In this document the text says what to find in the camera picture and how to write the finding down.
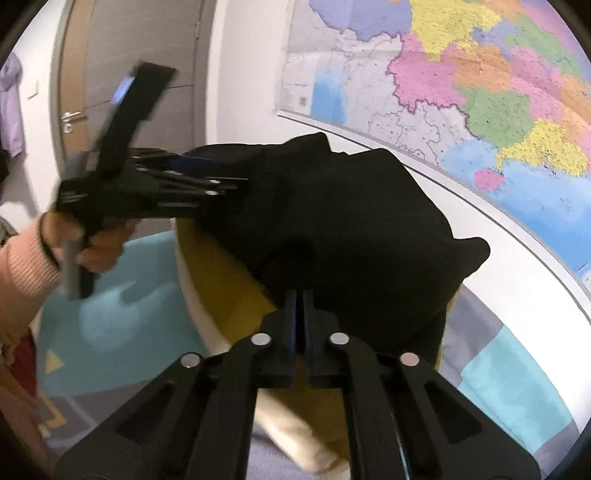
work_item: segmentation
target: silver screw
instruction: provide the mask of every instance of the silver screw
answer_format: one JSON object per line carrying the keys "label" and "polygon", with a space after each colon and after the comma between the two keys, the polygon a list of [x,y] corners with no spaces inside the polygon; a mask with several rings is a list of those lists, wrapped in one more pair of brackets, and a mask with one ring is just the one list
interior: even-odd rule
{"label": "silver screw", "polygon": [[343,332],[336,332],[329,337],[329,340],[333,345],[347,345],[349,343],[349,335]]}
{"label": "silver screw", "polygon": [[256,346],[269,345],[271,343],[271,337],[266,333],[255,333],[251,336],[251,342]]}
{"label": "silver screw", "polygon": [[196,353],[187,353],[187,355],[183,355],[181,358],[181,365],[185,368],[193,368],[198,366],[200,363],[201,357]]}
{"label": "silver screw", "polygon": [[407,367],[416,367],[419,363],[419,358],[416,353],[407,352],[400,356],[400,361]]}

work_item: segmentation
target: person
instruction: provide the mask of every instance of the person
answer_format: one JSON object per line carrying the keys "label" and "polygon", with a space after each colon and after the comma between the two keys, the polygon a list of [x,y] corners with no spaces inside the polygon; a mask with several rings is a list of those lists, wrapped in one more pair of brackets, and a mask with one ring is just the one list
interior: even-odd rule
{"label": "person", "polygon": [[[97,233],[77,261],[95,273],[113,268],[137,220]],[[0,411],[33,459],[50,474],[53,463],[38,430],[35,398],[11,374],[14,349],[59,285],[60,246],[76,241],[82,227],[71,217],[49,211],[0,248]]]}

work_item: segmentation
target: map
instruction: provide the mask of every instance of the map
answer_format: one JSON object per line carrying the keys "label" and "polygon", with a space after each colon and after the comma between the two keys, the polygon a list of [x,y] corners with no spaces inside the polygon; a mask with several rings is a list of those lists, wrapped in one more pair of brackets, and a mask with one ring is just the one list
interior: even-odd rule
{"label": "map", "polygon": [[591,290],[591,63],[546,0],[295,0],[278,110],[442,169]]}

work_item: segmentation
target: light switch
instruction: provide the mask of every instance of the light switch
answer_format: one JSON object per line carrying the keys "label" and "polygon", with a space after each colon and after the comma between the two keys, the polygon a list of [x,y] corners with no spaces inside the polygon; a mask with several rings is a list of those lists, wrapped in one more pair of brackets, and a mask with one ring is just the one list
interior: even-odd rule
{"label": "light switch", "polygon": [[22,94],[26,99],[31,99],[39,93],[39,80],[25,80],[21,84]]}

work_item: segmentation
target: yellow map region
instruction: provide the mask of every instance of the yellow map region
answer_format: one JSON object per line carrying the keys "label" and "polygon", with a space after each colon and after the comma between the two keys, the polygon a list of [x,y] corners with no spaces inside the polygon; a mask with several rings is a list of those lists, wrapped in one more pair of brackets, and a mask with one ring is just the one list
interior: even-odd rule
{"label": "yellow map region", "polygon": [[410,0],[413,8],[411,29],[423,42],[427,58],[439,60],[451,42],[468,52],[475,45],[472,30],[490,30],[501,21],[501,16],[479,4],[463,0]]}
{"label": "yellow map region", "polygon": [[496,165],[502,167],[503,160],[519,160],[530,165],[550,165],[580,177],[587,169],[587,158],[583,150],[564,140],[566,131],[551,121],[536,120],[533,129],[523,141],[501,148],[496,155]]}

